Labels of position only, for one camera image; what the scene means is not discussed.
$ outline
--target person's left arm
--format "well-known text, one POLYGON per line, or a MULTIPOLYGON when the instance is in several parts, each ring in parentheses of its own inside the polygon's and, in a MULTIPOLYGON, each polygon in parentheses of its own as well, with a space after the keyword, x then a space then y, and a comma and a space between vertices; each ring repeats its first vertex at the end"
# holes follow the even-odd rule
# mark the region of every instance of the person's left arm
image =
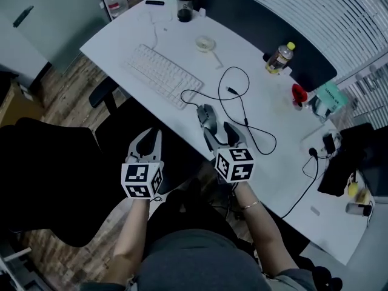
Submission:
POLYGON ((146 241, 149 199, 134 199, 102 283, 127 285, 139 269, 146 241))

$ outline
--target black door handle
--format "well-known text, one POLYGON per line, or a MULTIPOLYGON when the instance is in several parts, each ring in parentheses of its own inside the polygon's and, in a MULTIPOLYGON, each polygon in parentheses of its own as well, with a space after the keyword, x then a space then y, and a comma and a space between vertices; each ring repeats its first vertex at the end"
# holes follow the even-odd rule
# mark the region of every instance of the black door handle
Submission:
POLYGON ((16 18, 16 21, 13 22, 15 28, 19 27, 22 21, 30 14, 31 10, 34 8, 33 5, 27 7, 19 16, 16 18))

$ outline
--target person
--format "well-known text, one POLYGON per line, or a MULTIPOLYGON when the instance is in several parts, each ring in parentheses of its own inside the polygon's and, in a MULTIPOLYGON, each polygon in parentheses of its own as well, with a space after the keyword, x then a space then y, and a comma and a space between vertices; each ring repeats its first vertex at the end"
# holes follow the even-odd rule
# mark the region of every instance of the person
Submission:
POLYGON ((295 264, 248 183, 234 193, 265 274, 238 248, 224 217, 201 200, 194 180, 187 192, 171 192, 149 221, 150 201, 133 200, 107 273, 101 282, 81 284, 81 291, 316 290, 312 273, 295 264))

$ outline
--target white cube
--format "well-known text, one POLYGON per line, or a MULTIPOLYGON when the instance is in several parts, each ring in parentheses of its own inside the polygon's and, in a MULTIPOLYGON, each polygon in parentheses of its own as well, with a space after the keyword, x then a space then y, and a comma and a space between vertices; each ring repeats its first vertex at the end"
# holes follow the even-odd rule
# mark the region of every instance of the white cube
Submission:
POLYGON ((218 149, 215 169, 228 183, 248 181, 255 169, 253 157, 250 148, 218 149))
POLYGON ((159 162, 121 165, 121 185, 129 198, 154 198, 162 181, 159 162))

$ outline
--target black pants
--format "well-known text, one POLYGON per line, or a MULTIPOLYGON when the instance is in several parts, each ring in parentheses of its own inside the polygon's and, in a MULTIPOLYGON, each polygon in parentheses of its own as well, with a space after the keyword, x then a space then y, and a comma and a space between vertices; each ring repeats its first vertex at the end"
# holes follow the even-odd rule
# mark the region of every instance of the black pants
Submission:
POLYGON ((237 248, 254 257, 254 247, 249 242, 238 239, 225 217, 211 205, 201 199, 186 198, 183 191, 178 190, 172 193, 167 201, 155 210, 148 221, 145 239, 146 251, 153 242, 169 233, 187 229, 203 229, 226 237, 237 248), (179 212, 181 204, 184 204, 186 209, 184 213, 179 212))

